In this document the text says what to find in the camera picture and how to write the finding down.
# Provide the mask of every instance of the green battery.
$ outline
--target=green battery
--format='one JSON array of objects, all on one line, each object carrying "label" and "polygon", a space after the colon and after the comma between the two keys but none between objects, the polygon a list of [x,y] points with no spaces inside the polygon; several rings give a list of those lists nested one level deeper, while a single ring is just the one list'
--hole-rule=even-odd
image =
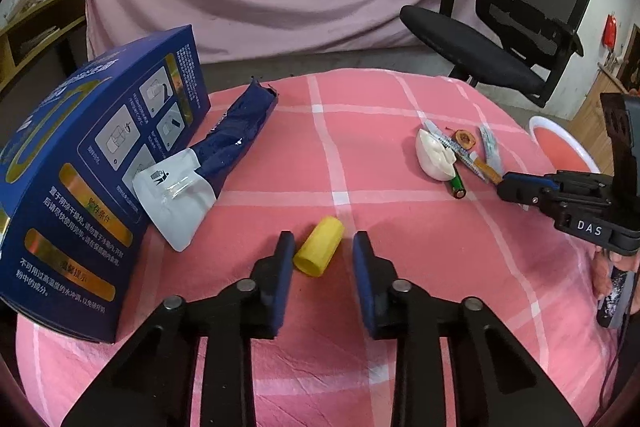
[{"label": "green battery", "polygon": [[461,200],[466,196],[466,188],[465,188],[465,185],[462,183],[462,178],[460,177],[458,169],[456,169],[455,165],[453,166],[453,170],[456,172],[456,177],[447,183],[451,188],[451,194],[453,194],[453,197],[456,198],[457,200]]}]

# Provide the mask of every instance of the yellow cylinder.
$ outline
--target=yellow cylinder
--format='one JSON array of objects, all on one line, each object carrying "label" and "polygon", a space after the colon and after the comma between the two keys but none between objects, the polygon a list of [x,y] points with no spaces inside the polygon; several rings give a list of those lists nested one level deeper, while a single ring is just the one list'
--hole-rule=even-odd
[{"label": "yellow cylinder", "polygon": [[305,244],[293,257],[293,264],[302,273],[320,277],[340,244],[344,225],[334,216],[327,216],[318,223]]}]

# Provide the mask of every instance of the red decoration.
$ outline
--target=red decoration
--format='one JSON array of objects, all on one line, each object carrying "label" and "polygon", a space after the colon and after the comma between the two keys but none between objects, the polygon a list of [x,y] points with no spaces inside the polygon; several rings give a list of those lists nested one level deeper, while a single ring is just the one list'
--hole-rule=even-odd
[{"label": "red decoration", "polygon": [[611,14],[607,16],[607,22],[604,25],[604,32],[602,34],[602,44],[608,48],[609,51],[613,51],[616,45],[616,33],[618,31],[618,22],[615,15]]}]

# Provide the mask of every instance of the office chair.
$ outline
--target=office chair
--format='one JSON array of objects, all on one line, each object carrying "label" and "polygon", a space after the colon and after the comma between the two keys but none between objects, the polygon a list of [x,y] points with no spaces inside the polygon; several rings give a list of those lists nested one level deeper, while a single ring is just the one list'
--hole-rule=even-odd
[{"label": "office chair", "polygon": [[[498,35],[502,47],[451,18],[455,0],[441,0],[440,12],[404,6],[400,20],[422,42],[452,62],[450,74],[516,89],[545,107],[573,53],[584,56],[577,34],[589,0],[476,0],[476,14]],[[546,81],[531,71],[549,70]]]}]

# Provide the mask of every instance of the blue box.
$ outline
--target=blue box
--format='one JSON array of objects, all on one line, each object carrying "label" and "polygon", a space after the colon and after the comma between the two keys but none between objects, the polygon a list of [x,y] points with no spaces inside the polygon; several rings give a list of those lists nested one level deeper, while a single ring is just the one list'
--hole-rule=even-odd
[{"label": "blue box", "polygon": [[0,297],[66,335],[113,342],[149,224],[133,176],[209,110],[190,26],[101,55],[0,153]]}]

